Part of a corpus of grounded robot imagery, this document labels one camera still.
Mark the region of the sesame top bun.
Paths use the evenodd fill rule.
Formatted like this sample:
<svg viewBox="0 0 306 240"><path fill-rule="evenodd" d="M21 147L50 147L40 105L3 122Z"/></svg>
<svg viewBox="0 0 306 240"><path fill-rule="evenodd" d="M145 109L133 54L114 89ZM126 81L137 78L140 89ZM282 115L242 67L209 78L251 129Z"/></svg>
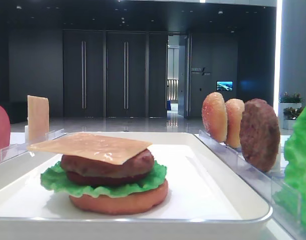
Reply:
<svg viewBox="0 0 306 240"><path fill-rule="evenodd" d="M203 101L202 121L206 132L218 142L227 137L227 112L224 98L219 92L212 92Z"/></svg>

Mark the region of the sesame bun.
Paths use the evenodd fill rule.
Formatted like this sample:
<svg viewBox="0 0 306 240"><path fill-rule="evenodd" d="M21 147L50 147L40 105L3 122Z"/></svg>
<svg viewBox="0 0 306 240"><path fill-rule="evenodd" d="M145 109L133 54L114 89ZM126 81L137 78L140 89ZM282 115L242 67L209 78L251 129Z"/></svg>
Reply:
<svg viewBox="0 0 306 240"><path fill-rule="evenodd" d="M245 110L244 102L233 98L229 99L225 106L227 112L227 137L225 144L232 148L238 148L241 146L239 133L242 113Z"/></svg>
<svg viewBox="0 0 306 240"><path fill-rule="evenodd" d="M219 92L212 92L203 101L202 121L206 132L218 142L227 137L227 112L224 98Z"/></svg>

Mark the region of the brown meat patty in burger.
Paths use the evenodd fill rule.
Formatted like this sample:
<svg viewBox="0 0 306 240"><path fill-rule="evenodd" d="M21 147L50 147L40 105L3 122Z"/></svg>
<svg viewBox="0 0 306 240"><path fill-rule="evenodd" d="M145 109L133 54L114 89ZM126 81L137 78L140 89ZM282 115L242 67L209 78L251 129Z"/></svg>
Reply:
<svg viewBox="0 0 306 240"><path fill-rule="evenodd" d="M60 166L65 171L84 177L124 178L149 172L154 166L154 156L146 149L122 165L115 165L79 156L63 155Z"/></svg>

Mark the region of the cheese slice on burger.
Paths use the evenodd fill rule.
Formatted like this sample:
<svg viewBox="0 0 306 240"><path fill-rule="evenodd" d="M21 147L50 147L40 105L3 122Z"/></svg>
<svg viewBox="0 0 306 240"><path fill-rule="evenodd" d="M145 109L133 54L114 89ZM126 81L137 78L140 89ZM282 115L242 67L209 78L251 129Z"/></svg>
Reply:
<svg viewBox="0 0 306 240"><path fill-rule="evenodd" d="M34 143L28 146L27 149L32 152L52 152L113 165L122 165L150 145L152 143L148 141L79 132L53 140Z"/></svg>

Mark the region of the standing brown meat patty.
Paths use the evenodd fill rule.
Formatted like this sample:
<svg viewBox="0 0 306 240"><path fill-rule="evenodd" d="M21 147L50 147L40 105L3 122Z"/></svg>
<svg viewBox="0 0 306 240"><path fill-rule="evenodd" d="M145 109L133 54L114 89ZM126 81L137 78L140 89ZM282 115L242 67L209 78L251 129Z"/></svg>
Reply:
<svg viewBox="0 0 306 240"><path fill-rule="evenodd" d="M262 172L270 171L280 143L278 118L273 107L258 98L247 101L239 137L244 159Z"/></svg>

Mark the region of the green lettuce leaf in burger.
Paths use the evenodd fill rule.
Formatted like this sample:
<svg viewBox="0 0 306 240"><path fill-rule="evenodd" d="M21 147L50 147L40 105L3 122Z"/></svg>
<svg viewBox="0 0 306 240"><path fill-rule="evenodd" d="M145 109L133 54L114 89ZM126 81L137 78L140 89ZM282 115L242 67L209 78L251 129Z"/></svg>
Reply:
<svg viewBox="0 0 306 240"><path fill-rule="evenodd" d="M80 198L82 195L89 195L97 198L108 196L110 198L122 198L134 193L143 193L158 188L164 183L167 174L167 166L154 162L153 169L143 179L135 182L122 184L120 186L98 186L78 185L68 179L64 170L57 162L41 174L41 185L49 190L65 192L74 197Z"/></svg>

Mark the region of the standing cheese slice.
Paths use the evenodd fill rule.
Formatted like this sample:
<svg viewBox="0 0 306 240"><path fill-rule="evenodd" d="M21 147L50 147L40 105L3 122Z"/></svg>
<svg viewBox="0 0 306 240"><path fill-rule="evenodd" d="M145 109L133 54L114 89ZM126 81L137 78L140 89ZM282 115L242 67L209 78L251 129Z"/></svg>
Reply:
<svg viewBox="0 0 306 240"><path fill-rule="evenodd" d="M44 137L49 132L49 100L28 95L28 140Z"/></svg>

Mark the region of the standing red tomato slice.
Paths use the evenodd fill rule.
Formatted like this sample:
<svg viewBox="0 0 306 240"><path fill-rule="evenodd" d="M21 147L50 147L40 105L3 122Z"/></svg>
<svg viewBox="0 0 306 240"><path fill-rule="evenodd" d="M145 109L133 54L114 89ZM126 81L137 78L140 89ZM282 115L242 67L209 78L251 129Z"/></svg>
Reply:
<svg viewBox="0 0 306 240"><path fill-rule="evenodd" d="M0 150L10 145L11 125L7 112L0 106Z"/></svg>

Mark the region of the standing green lettuce leaf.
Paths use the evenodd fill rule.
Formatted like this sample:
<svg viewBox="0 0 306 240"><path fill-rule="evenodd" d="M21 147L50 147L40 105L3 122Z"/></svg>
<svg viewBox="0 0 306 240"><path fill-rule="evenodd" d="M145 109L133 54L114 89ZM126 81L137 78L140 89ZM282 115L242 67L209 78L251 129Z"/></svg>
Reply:
<svg viewBox="0 0 306 240"><path fill-rule="evenodd" d="M289 213L300 213L301 225L306 229L306 107L295 121L293 133L284 144L284 158L288 161L284 182L292 191L282 189L274 195L274 200Z"/></svg>

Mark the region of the dark double door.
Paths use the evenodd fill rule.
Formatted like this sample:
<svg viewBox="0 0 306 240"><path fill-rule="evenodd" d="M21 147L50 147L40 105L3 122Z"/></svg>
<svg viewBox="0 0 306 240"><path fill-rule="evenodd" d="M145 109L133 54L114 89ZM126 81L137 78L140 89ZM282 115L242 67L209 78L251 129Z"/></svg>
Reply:
<svg viewBox="0 0 306 240"><path fill-rule="evenodd" d="M164 32L63 32L66 117L164 117Z"/></svg>

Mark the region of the standing sesame bun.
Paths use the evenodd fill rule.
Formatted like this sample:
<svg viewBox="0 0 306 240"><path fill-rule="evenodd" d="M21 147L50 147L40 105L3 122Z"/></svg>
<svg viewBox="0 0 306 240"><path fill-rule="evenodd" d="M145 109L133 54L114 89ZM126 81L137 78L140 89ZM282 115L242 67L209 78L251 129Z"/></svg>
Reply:
<svg viewBox="0 0 306 240"><path fill-rule="evenodd" d="M239 133L242 113L245 110L244 102L233 98L229 99L225 106L227 112L227 137L225 144L232 148L238 148L241 146Z"/></svg>

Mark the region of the bottom burger bun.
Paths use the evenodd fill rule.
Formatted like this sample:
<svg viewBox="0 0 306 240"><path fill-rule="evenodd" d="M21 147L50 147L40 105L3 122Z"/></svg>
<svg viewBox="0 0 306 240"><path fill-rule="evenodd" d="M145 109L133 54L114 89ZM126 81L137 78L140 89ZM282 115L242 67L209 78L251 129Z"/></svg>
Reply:
<svg viewBox="0 0 306 240"><path fill-rule="evenodd" d="M87 212L107 215L140 214L158 206L168 195L168 181L165 180L158 188L132 193L125 197L112 198L106 195L92 197L84 194L81 197L69 196L72 204Z"/></svg>

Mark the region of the white rectangular tray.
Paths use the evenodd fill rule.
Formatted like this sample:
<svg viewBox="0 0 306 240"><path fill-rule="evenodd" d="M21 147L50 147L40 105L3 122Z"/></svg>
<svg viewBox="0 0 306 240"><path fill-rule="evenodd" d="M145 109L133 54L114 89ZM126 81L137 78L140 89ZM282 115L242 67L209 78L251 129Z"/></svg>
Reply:
<svg viewBox="0 0 306 240"><path fill-rule="evenodd" d="M272 206L192 134L109 136L151 142L150 151L167 167L163 204L138 215L81 211L66 193L40 184L59 154L13 152L0 163L0 240L256 240L272 216Z"/></svg>

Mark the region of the potted plants with white planter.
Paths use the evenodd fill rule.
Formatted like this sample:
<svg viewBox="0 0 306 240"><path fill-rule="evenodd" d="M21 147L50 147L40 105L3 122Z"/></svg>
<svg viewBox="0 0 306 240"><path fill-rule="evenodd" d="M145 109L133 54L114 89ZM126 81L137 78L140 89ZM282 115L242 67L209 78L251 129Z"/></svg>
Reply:
<svg viewBox="0 0 306 240"><path fill-rule="evenodd" d="M281 127L285 130L293 130L293 125L302 110L302 97L299 93L282 93L278 105L278 118Z"/></svg>

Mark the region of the clear acrylic left rack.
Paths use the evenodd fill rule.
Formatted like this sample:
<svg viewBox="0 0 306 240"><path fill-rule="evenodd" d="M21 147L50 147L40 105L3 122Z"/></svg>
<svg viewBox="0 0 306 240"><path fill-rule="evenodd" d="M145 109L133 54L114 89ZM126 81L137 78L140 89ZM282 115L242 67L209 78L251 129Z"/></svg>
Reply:
<svg viewBox="0 0 306 240"><path fill-rule="evenodd" d="M50 141L56 138L59 138L65 134L64 129L60 130L53 130L45 134L45 136L39 137L33 141L25 142L22 144L11 144L8 147L2 148L0 150L0 163L5 162L7 160L10 160L14 157L19 156L20 154L23 154L28 151L28 147L30 145L44 142L44 141Z"/></svg>

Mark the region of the clear acrylic rack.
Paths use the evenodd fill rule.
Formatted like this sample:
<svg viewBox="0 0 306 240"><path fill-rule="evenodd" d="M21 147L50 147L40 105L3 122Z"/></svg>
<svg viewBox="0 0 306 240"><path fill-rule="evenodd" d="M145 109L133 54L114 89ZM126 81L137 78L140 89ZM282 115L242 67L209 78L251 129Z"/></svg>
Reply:
<svg viewBox="0 0 306 240"><path fill-rule="evenodd" d="M25 142L22 144L11 144L8 147L2 148L0 150L0 163L5 162L7 160L10 160L14 157L19 156L20 154L23 154L28 151L28 147L30 145L44 142L44 141L50 141L56 138L59 138L65 134L64 129L60 130L53 130L45 134L45 136L39 137L33 141Z"/></svg>
<svg viewBox="0 0 306 240"><path fill-rule="evenodd" d="M284 182L284 168L263 173L247 163L240 150L218 143L203 130L197 137L273 207L262 240L306 240L306 228L301 223L304 202L301 194Z"/></svg>

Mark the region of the clear acrylic right rack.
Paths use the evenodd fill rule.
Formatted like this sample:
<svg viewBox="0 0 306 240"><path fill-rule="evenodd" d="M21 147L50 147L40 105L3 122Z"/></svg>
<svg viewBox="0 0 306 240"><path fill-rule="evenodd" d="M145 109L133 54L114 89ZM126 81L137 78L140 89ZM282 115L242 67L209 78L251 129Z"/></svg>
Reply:
<svg viewBox="0 0 306 240"><path fill-rule="evenodd" d="M218 143L203 130L197 137L273 207L262 240L306 240L306 228L301 223L304 202L301 194L284 182L284 168L263 173L247 163L240 150Z"/></svg>

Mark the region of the wall monitor screen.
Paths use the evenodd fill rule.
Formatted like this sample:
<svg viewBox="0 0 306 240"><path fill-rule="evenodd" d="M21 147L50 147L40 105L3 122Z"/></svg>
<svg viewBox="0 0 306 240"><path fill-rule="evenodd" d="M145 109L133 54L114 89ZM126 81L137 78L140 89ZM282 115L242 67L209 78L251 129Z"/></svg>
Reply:
<svg viewBox="0 0 306 240"><path fill-rule="evenodd" d="M232 91L233 90L233 82L232 81L217 81L216 82L216 90L217 91Z"/></svg>

